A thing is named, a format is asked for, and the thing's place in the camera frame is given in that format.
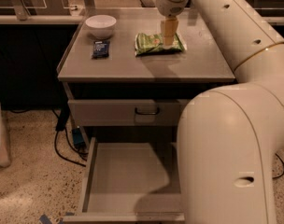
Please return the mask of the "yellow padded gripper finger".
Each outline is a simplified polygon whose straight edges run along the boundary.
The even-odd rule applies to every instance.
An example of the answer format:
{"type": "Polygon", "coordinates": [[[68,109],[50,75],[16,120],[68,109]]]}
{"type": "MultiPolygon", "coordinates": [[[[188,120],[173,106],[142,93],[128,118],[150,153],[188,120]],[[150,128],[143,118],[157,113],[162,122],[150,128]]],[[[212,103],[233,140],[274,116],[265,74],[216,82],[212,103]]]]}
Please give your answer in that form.
{"type": "Polygon", "coordinates": [[[165,18],[161,21],[161,35],[165,46],[171,46],[173,44],[177,28],[178,19],[176,17],[165,18]]]}

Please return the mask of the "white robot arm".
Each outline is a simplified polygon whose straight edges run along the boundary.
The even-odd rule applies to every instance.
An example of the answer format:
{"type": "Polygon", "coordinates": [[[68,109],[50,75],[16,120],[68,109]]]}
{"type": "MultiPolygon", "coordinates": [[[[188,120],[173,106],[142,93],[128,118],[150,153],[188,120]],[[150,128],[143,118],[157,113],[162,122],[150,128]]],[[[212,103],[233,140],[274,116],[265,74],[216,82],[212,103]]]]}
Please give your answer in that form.
{"type": "Polygon", "coordinates": [[[284,38],[245,0],[154,0],[165,45],[188,2],[237,82],[197,95],[179,119],[185,224],[277,224],[272,163],[284,147],[284,38]]]}

